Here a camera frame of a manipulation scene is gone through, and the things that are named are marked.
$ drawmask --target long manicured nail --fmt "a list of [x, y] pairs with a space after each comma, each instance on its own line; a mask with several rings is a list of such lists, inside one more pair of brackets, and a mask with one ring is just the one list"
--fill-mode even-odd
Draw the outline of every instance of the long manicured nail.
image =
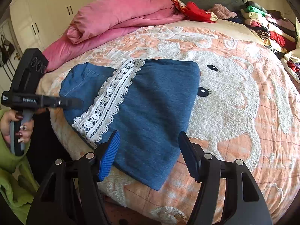
[[23, 138], [18, 139], [18, 143], [23, 143], [24, 141], [25, 141], [25, 139], [23, 139]]
[[26, 125], [21, 125], [20, 129], [23, 130], [23, 131], [26, 131], [27, 130], [27, 126]]
[[16, 119], [20, 119], [20, 120], [23, 119], [23, 114], [22, 114], [22, 112], [17, 112], [17, 113], [16, 113]]

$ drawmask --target green jacket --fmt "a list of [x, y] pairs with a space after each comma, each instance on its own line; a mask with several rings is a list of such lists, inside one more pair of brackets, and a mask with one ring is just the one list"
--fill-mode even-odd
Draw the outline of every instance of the green jacket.
[[[4, 113], [5, 110], [0, 110], [0, 119]], [[15, 215], [24, 224], [26, 223], [34, 194], [39, 187], [25, 156], [29, 145], [30, 143], [26, 144], [23, 156], [15, 156], [7, 148], [2, 134], [0, 134], [0, 193]]]

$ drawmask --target pink comforter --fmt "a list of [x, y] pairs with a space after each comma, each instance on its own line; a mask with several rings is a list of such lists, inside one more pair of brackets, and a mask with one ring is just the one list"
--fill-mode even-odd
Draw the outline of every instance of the pink comforter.
[[64, 35], [43, 52], [47, 72], [140, 27], [183, 20], [171, 0], [98, 0], [82, 7]]

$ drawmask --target bedspread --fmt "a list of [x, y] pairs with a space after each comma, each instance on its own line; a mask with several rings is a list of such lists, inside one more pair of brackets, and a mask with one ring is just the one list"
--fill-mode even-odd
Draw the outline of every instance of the bedspread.
[[[187, 135], [220, 160], [243, 159], [276, 222], [300, 187], [300, 96], [276, 56], [256, 42], [206, 28], [151, 26], [48, 73], [38, 93], [58, 95], [62, 80], [76, 64], [90, 62], [117, 69], [128, 57], [169, 58], [199, 65], [199, 86], [211, 94], [197, 96]], [[62, 110], [50, 112], [54, 131], [73, 159], [91, 151], [68, 125]], [[98, 186], [121, 205], [166, 224], [176, 224], [176, 214], [189, 217], [200, 188], [181, 155], [159, 191], [115, 167]], [[215, 221], [221, 218], [224, 194], [225, 180], [221, 180]]]

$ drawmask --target folded clothing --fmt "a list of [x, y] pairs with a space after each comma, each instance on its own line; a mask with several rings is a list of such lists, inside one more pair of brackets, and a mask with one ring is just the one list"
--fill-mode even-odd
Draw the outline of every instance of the folded clothing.
[[235, 23], [238, 23], [238, 24], [242, 24], [242, 25], [244, 24], [244, 21], [245, 21], [243, 16], [236, 16], [234, 18], [229, 18], [229, 19], [226, 19], [226, 20], [231, 21], [231, 22], [235, 22]]
[[261, 27], [262, 25], [257, 20], [254, 20], [254, 21], [251, 22], [250, 26], [251, 27]]
[[255, 8], [259, 9], [260, 11], [263, 11], [264, 13], [267, 13], [266, 9], [264, 9], [262, 6], [258, 5], [257, 3], [253, 2], [253, 1], [247, 1], [246, 6], [255, 7]]
[[256, 7], [253, 7], [253, 6], [248, 6], [247, 8], [244, 9], [245, 12], [247, 13], [260, 13], [263, 17], [265, 16], [266, 13], [264, 13], [263, 11], [257, 9]]
[[263, 18], [263, 17], [261, 17], [261, 18], [258, 18], [258, 19], [246, 19], [245, 20], [245, 24], [247, 24], [247, 25], [251, 25], [253, 22], [256, 22], [256, 23], [259, 23], [260, 25], [262, 25], [263, 27], [267, 27], [268, 26], [268, 21], [267, 21], [267, 19], [266, 18]]
[[253, 26], [245, 24], [245, 26], [248, 27], [249, 29], [252, 29], [254, 31], [264, 31], [269, 34], [269, 30], [267, 28], [265, 28], [261, 25], [259, 25], [259, 26], [254, 26], [254, 25], [255, 24], [253, 24]]
[[218, 17], [212, 13], [207, 12], [203, 9], [197, 7], [193, 2], [188, 2], [186, 5], [180, 0], [171, 0], [175, 7], [185, 14], [190, 20], [206, 22], [206, 23], [215, 23], [218, 20]]
[[276, 11], [276, 10], [267, 10], [268, 14], [270, 14], [272, 16], [272, 18], [274, 19], [284, 19], [281, 16], [281, 12]]
[[241, 13], [245, 19], [259, 19], [263, 17], [260, 13], [254, 13], [254, 12], [246, 13], [244, 9], [241, 9]]
[[279, 35], [281, 35], [281, 36], [287, 38], [287, 39], [290, 40], [291, 42], [295, 42], [295, 41], [296, 41], [293, 37], [287, 35], [287, 34], [284, 33], [281, 29], [279, 29], [278, 27], [276, 27], [275, 25], [273, 25], [273, 24], [271, 24], [271, 23], [268, 24], [268, 28], [269, 28], [270, 31], [273, 31], [273, 32], [275, 32], [275, 33], [277, 33], [277, 34], [279, 34]]
[[213, 12], [218, 19], [229, 19], [237, 16], [236, 13], [229, 11], [226, 7], [221, 4], [215, 4], [208, 12]]
[[298, 36], [297, 36], [297, 34], [296, 34], [295, 31], [291, 31], [291, 30], [289, 30], [289, 29], [287, 29], [287, 28], [285, 28], [285, 27], [282, 27], [282, 26], [280, 26], [280, 25], [274, 23], [274, 22], [269, 22], [269, 24], [272, 24], [272, 25], [276, 26], [277, 28], [279, 28], [280, 30], [282, 30], [282, 31], [283, 31], [284, 33], [286, 33], [287, 35], [293, 37], [295, 40], [298, 40]]
[[295, 31], [295, 27], [292, 24], [292, 22], [288, 19], [274, 19], [272, 18], [272, 16], [268, 13], [266, 13], [265, 18], [269, 21], [269, 22], [273, 22], [274, 24], [277, 24], [279, 26], [282, 26], [288, 30], [291, 31]]
[[278, 52], [281, 52], [281, 53], [287, 53], [287, 49], [280, 46], [276, 41], [274, 41], [274, 40], [269, 40], [269, 41], [270, 41], [271, 47], [273, 47], [275, 50], [277, 50]]
[[270, 38], [276, 41], [280, 46], [286, 48], [289, 52], [296, 49], [296, 42], [292, 42], [274, 31], [270, 31]]
[[262, 40], [269, 40], [270, 34], [269, 32], [265, 32], [263, 30], [255, 30], [255, 33], [258, 35], [258, 37]]
[[284, 57], [285, 53], [284, 52], [279, 52], [277, 50], [275, 50], [272, 46], [265, 46], [266, 48], [270, 49], [276, 56], [277, 58], [280, 60], [281, 58]]
[[191, 61], [128, 59], [118, 70], [85, 63], [70, 70], [59, 95], [83, 100], [64, 116], [88, 145], [118, 130], [114, 166], [159, 190], [180, 154], [178, 134], [187, 129], [199, 78]]

